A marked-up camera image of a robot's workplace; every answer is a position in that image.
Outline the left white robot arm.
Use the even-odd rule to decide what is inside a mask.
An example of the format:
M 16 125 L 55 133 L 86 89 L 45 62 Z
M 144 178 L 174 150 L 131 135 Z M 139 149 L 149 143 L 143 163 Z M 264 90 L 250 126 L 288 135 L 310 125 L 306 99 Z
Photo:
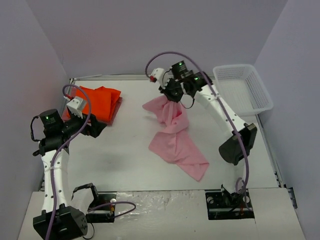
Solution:
M 43 240 L 74 240 L 88 233 L 86 214 L 101 203 L 92 183 L 76 187 L 68 185 L 69 145 L 78 134 L 97 138 L 107 126 L 91 114 L 72 115 L 63 121 L 57 109 L 39 114 L 45 137 L 38 150 L 44 170 L 44 199 L 41 213 L 33 218 L 33 228 Z

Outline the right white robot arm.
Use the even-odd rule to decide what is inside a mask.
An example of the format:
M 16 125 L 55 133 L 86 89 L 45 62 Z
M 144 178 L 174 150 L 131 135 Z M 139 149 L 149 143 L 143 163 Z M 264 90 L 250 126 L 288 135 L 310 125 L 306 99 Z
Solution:
M 227 163 L 221 199 L 226 206 L 234 206 L 249 180 L 248 157 L 257 136 L 256 125 L 247 123 L 232 110 L 205 72 L 188 70 L 184 61 L 172 65 L 168 71 L 155 68 L 151 78 L 159 83 L 159 91 L 172 102 L 180 102 L 185 95 L 192 97 L 220 127 L 225 140 L 218 152 Z

